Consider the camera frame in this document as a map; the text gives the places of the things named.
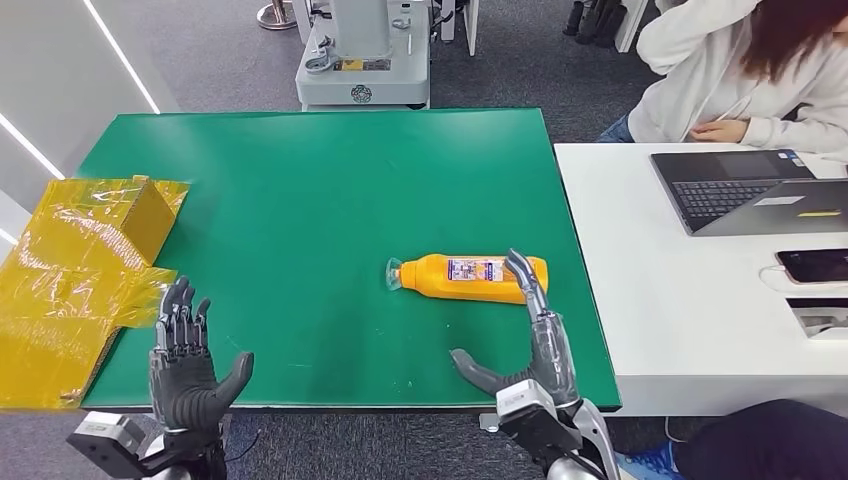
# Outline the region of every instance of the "bottle label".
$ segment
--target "bottle label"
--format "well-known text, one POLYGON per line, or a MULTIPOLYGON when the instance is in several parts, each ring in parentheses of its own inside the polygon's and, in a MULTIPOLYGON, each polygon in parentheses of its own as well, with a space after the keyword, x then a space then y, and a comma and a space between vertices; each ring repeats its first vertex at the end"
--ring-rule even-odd
POLYGON ((451 258, 448 259, 448 280, 503 282, 503 263, 502 258, 451 258))

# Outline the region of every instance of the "person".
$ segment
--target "person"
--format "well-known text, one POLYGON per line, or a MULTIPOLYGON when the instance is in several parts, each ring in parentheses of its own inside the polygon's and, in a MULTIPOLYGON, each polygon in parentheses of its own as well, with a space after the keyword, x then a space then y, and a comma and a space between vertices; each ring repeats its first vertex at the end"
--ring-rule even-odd
POLYGON ((645 27, 637 49, 666 78, 598 142, 848 153, 848 0, 657 6, 664 13, 645 27), (796 121, 783 120, 799 105, 796 121))
POLYGON ((775 400, 707 425, 686 443, 617 454, 637 480, 848 479, 848 419, 775 400))

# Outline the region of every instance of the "robotic finger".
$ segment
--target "robotic finger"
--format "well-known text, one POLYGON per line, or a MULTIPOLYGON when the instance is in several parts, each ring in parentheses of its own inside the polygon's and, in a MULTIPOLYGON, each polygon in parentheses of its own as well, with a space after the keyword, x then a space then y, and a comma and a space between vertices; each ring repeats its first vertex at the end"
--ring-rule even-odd
POLYGON ((198 355, 209 354, 209 332, 206 327, 206 312, 209 311, 211 300, 204 298, 197 307, 197 316, 192 325, 195 332, 195 348, 198 355))
POLYGON ((162 296, 162 303, 159 306, 159 318, 156 320, 156 340, 153 351, 170 359, 174 354, 176 346, 176 337, 174 333, 175 322, 174 317, 179 313, 178 297, 181 295, 182 287, 180 282, 187 279, 181 278, 180 281, 173 285, 169 285, 162 296))
POLYGON ((539 284, 539 278, 536 277, 533 265, 530 264, 527 257, 518 253, 514 248, 510 248, 505 264, 506 268, 518 280, 518 287, 524 293, 524 300, 527 303, 527 311, 530 313, 530 318, 536 318, 547 312, 548 297, 545 295, 545 290, 539 284))
POLYGON ((187 324, 191 319, 191 300, 194 297, 194 289, 188 283, 188 280, 182 284, 182 289, 177 292, 176 299, 176 314, 173 316, 174 322, 174 354, 177 356, 185 356, 188 351, 186 344, 187 324))
POLYGON ((192 338, 194 337, 194 315, 192 314, 191 302, 194 300, 195 289, 187 286, 183 292, 182 306, 180 307, 180 319, 177 322, 183 330, 182 349, 183 355, 188 355, 192 350, 192 338))

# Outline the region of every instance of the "jeans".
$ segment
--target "jeans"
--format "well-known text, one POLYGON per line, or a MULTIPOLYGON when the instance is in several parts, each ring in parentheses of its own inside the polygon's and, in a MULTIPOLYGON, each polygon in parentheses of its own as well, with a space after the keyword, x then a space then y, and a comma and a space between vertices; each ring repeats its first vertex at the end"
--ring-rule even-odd
POLYGON ((742 410, 675 444, 687 480, 848 478, 848 419, 791 400, 742 410))
POLYGON ((636 143, 630 135, 630 127, 627 126, 627 115, 613 123, 606 132, 602 133, 595 143, 636 143))

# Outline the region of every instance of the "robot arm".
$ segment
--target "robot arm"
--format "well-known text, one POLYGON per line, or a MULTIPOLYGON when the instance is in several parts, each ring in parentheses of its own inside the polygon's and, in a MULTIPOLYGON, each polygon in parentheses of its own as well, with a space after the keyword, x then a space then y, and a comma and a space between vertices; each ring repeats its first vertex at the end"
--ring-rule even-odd
POLYGON ((194 315, 193 296, 185 277, 168 288, 150 351, 150 395, 165 429, 164 449, 139 458, 144 432, 128 417, 101 412, 89 413, 67 439, 113 478, 147 478, 168 471, 197 479, 227 478, 219 424, 253 374, 253 354, 240 354, 219 383, 207 343, 210 302, 201 301, 194 315))
POLYGON ((472 385, 496 397, 500 429, 542 464, 548 479, 619 480, 606 423, 577 391, 562 317, 548 308, 526 257, 511 249, 506 266, 518 280, 530 315, 530 365, 502 376, 456 349, 451 356, 457 369, 472 385), (606 475, 576 453, 584 439, 597 449, 606 475))

